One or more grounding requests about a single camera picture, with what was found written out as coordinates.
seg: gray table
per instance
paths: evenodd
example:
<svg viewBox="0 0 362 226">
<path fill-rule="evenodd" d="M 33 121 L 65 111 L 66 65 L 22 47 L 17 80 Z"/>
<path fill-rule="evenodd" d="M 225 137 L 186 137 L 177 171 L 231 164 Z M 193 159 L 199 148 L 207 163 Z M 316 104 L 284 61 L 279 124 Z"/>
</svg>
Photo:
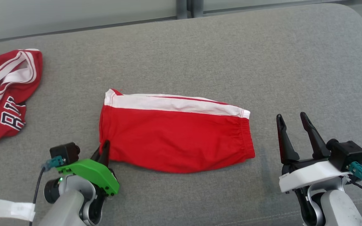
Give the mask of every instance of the gray table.
<svg viewBox="0 0 362 226">
<path fill-rule="evenodd" d="M 125 94 L 202 96 L 251 111 L 256 157 L 187 175 L 110 163 L 121 189 L 102 226 L 301 225 L 293 194 L 281 193 L 276 114 L 303 158 L 307 112 L 325 140 L 362 146 L 362 18 L 346 6 L 316 4 L 176 20 L 0 43 L 0 54 L 37 48 L 43 77 L 27 101 L 26 127 L 0 141 L 0 199 L 31 202 L 49 148 L 75 142 L 81 158 L 99 145 L 109 88 Z M 41 184 L 56 178 L 48 172 Z M 362 213 L 362 190 L 346 186 Z M 51 207 L 39 193 L 35 225 Z M 0 219 L 0 226 L 23 226 Z"/>
</svg>

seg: white tape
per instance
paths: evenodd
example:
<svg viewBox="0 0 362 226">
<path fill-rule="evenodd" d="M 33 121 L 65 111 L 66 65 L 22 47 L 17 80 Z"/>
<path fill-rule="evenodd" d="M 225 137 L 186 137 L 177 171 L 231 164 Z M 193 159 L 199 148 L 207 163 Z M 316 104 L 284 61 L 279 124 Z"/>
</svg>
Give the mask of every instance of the white tape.
<svg viewBox="0 0 362 226">
<path fill-rule="evenodd" d="M 26 202 L 11 202 L 0 199 L 0 218 L 16 218 L 33 221 L 35 204 Z"/>
</svg>

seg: clothing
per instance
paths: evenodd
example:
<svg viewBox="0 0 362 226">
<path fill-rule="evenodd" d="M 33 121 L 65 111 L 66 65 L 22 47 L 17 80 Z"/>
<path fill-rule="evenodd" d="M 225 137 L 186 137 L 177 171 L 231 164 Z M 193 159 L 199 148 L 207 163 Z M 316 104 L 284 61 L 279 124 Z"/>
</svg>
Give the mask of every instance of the clothing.
<svg viewBox="0 0 362 226">
<path fill-rule="evenodd" d="M 106 92 L 100 143 L 110 160 L 169 173 L 214 170 L 254 158 L 250 112 L 201 97 Z"/>
<path fill-rule="evenodd" d="M 25 125 L 24 102 L 39 85 L 42 67 L 36 49 L 0 55 L 0 138 L 16 135 Z"/>
</svg>

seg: green plastic part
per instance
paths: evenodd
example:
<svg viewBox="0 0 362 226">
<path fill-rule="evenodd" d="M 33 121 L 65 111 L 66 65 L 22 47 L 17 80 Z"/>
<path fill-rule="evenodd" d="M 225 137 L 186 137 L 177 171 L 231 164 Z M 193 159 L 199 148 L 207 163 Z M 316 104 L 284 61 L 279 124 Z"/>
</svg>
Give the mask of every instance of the green plastic part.
<svg viewBox="0 0 362 226">
<path fill-rule="evenodd" d="M 76 174 L 104 189 L 108 195 L 118 194 L 119 183 L 103 164 L 91 159 L 82 159 L 67 166 L 57 167 L 64 175 Z"/>
</svg>

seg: red fabric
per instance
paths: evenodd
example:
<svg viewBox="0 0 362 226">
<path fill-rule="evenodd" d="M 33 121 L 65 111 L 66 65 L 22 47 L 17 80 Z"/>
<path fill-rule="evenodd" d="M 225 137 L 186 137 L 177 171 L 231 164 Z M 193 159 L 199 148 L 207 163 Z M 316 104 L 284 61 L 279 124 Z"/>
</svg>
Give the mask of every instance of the red fabric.
<svg viewBox="0 0 362 226">
<path fill-rule="evenodd" d="M 214 170 L 255 157 L 250 122 L 235 116 L 104 105 L 100 143 L 105 140 L 110 160 L 169 173 Z"/>
<path fill-rule="evenodd" d="M 0 138 L 14 136 L 23 128 L 26 106 L 22 102 L 39 85 L 42 66 L 38 50 L 14 50 L 0 56 Z"/>
</svg>

